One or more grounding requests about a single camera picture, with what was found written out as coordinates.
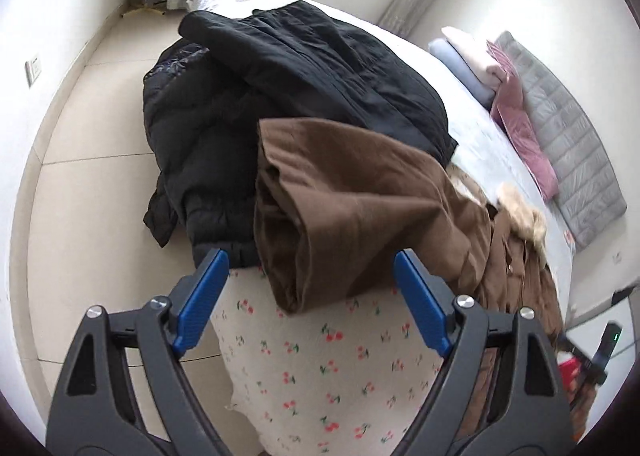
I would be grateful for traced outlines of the brown jacket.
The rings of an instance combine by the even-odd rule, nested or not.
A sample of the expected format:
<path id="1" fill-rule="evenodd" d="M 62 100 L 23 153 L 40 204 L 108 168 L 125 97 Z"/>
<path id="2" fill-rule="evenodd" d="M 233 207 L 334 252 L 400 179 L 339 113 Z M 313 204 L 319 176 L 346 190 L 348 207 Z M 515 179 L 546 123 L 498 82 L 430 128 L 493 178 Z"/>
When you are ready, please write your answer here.
<path id="1" fill-rule="evenodd" d="M 286 314 L 398 290 L 394 257 L 410 248 L 455 294 L 491 311 L 529 306 L 550 338 L 561 332 L 541 240 L 515 222 L 525 202 L 474 202 L 432 156 L 346 124 L 269 119 L 259 138 L 255 236 Z"/>

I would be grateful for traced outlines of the white grey wardrobe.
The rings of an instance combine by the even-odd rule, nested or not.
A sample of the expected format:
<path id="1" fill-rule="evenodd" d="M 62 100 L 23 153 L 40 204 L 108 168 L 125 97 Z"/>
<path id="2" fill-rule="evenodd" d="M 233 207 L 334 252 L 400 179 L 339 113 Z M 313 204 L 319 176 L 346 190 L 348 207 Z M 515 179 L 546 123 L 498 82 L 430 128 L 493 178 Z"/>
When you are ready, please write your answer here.
<path id="1" fill-rule="evenodd" d="M 566 334 L 590 358 L 599 351 L 602 358 L 608 356 L 605 382 L 598 387 L 586 419 L 587 434 L 610 408 L 639 359 L 639 285 L 617 291 L 610 302 L 578 320 Z"/>

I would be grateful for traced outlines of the red plastic stool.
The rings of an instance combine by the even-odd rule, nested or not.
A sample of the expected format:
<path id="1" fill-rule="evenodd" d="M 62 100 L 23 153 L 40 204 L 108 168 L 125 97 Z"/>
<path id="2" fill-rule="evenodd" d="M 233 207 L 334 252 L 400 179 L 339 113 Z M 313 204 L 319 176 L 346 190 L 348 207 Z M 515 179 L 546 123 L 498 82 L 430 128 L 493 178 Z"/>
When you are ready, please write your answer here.
<path id="1" fill-rule="evenodd" d="M 573 396 L 578 387 L 577 379 L 580 373 L 580 363 L 573 354 L 560 352 L 558 364 L 564 389 L 569 396 Z"/>

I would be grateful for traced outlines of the orange white label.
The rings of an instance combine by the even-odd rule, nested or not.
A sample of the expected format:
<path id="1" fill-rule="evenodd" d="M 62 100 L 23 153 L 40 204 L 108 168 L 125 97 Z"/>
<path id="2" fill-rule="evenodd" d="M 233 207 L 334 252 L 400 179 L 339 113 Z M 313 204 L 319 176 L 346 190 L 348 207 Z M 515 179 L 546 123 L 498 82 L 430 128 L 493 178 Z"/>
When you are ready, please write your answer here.
<path id="1" fill-rule="evenodd" d="M 570 231 L 565 231 L 564 232 L 564 237 L 565 237 L 565 241 L 567 242 L 568 246 L 573 247 L 575 245 L 574 236 Z"/>

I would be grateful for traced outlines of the grey quilted headboard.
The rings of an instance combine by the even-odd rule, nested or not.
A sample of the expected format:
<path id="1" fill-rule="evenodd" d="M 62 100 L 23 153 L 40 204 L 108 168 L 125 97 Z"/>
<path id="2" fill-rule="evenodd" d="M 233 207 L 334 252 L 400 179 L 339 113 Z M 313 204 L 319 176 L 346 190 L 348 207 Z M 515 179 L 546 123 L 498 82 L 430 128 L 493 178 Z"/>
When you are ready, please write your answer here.
<path id="1" fill-rule="evenodd" d="M 560 79 L 505 31 L 496 41 L 521 79 L 524 109 L 559 182 L 555 205 L 573 235 L 588 247 L 621 218 L 627 203 L 600 136 Z"/>

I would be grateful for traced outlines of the cherry print blanket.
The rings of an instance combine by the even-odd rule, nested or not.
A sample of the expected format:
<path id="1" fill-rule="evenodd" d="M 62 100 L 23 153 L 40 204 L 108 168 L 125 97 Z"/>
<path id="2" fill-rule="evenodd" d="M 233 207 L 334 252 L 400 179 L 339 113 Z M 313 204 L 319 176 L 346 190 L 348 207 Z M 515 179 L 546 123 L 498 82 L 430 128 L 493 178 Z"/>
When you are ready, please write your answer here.
<path id="1" fill-rule="evenodd" d="M 212 316 L 244 415 L 270 455 L 389 455 L 442 366 L 395 288 L 286 314 L 260 268 L 233 270 Z"/>

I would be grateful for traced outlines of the light blue bed sheet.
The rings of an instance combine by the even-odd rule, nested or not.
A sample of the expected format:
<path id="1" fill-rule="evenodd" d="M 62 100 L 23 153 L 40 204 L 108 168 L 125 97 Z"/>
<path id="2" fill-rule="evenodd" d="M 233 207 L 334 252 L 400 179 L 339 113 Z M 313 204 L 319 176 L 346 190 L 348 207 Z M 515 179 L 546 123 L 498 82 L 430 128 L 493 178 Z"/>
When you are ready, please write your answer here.
<path id="1" fill-rule="evenodd" d="M 188 9 L 206 10 L 230 18 L 244 18 L 255 10 L 280 8 L 298 0 L 188 0 Z M 359 27 L 386 44 L 399 58 L 423 76 L 445 104 L 449 134 L 458 142 L 452 161 L 495 202 L 501 187 L 515 186 L 529 205 L 544 213 L 547 221 L 548 265 L 562 309 L 568 306 L 574 252 L 565 239 L 567 228 L 555 205 L 542 199 L 532 175 L 489 112 L 436 57 L 390 32 L 346 12 L 317 1 L 312 5 L 326 15 Z"/>

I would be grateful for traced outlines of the pink pillow lying flat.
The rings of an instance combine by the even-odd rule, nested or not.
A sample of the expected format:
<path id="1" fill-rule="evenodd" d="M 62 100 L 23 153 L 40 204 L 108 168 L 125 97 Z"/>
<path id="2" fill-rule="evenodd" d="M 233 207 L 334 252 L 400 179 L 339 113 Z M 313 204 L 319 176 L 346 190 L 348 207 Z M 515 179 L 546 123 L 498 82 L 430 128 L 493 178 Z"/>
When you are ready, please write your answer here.
<path id="1" fill-rule="evenodd" d="M 492 102 L 490 116 L 503 130 L 526 165 L 545 202 L 559 193 L 559 182 L 548 157 L 542 151 L 532 122 L 524 109 L 523 90 L 518 77 L 507 76 Z"/>

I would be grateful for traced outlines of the black puffer jacket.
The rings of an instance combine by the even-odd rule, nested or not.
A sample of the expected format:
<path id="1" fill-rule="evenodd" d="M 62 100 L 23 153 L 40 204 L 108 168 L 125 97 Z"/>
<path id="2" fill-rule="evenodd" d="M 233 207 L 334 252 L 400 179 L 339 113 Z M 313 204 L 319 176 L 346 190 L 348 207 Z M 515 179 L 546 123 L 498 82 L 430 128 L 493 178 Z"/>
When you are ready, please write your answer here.
<path id="1" fill-rule="evenodd" d="M 259 119 L 277 107 L 180 39 L 143 78 L 143 123 L 160 169 L 143 222 L 160 246 L 186 230 L 194 262 L 224 250 L 235 268 L 259 263 L 254 239 Z"/>

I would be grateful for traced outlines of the pink pillow upright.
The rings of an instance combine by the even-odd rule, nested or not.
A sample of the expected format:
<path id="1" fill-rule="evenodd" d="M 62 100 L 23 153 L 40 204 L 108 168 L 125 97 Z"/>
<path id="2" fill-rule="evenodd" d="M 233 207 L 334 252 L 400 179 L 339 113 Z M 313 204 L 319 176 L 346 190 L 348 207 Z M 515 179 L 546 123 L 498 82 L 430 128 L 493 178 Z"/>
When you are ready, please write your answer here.
<path id="1" fill-rule="evenodd" d="M 512 60 L 502 49 L 490 41 L 486 42 L 486 48 L 490 61 L 485 70 L 490 78 L 489 85 L 495 91 L 520 78 Z"/>

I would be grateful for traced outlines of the folded cream blanket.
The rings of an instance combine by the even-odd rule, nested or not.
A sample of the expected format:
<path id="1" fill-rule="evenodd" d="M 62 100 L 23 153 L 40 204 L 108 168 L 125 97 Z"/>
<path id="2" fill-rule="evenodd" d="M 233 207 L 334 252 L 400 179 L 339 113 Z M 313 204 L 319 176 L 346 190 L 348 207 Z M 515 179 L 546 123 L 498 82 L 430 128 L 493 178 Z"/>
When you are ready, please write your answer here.
<path id="1" fill-rule="evenodd" d="M 498 60 L 489 53 L 486 40 L 453 26 L 442 27 L 442 35 L 484 86 L 497 90 L 500 84 L 506 80 L 506 71 Z"/>

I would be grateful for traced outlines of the folded light blue blanket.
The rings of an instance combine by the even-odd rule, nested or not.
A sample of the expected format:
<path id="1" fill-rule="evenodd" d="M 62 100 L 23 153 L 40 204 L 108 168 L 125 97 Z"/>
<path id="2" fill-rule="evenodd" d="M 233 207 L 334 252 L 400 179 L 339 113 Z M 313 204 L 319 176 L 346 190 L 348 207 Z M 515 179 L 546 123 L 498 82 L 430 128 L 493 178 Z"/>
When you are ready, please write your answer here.
<path id="1" fill-rule="evenodd" d="M 477 76 L 474 75 L 474 72 L 465 63 L 462 56 L 446 39 L 437 38 L 432 40 L 427 45 L 427 51 L 449 69 L 484 109 L 491 110 L 496 92 L 477 79 Z"/>

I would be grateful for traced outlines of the black coat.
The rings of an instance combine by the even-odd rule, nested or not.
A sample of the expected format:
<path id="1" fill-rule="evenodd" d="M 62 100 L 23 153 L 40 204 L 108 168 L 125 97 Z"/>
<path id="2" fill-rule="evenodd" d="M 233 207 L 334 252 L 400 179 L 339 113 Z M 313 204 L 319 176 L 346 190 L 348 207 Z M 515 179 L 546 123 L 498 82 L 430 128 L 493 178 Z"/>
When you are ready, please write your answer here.
<path id="1" fill-rule="evenodd" d="M 179 34 L 270 101 L 265 118 L 312 117 L 378 132 L 442 166 L 457 141 L 438 92 L 389 46 L 305 1 L 230 18 L 189 13 Z"/>

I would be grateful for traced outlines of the white wall switch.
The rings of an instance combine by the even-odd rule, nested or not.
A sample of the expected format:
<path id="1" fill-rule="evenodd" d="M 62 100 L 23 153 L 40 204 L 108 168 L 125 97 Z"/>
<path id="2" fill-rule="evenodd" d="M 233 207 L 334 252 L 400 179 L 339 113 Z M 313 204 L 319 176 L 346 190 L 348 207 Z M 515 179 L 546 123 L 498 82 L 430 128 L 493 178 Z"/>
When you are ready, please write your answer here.
<path id="1" fill-rule="evenodd" d="M 25 72 L 28 86 L 33 86 L 40 76 L 40 66 L 36 58 L 33 58 L 32 60 L 26 60 Z"/>

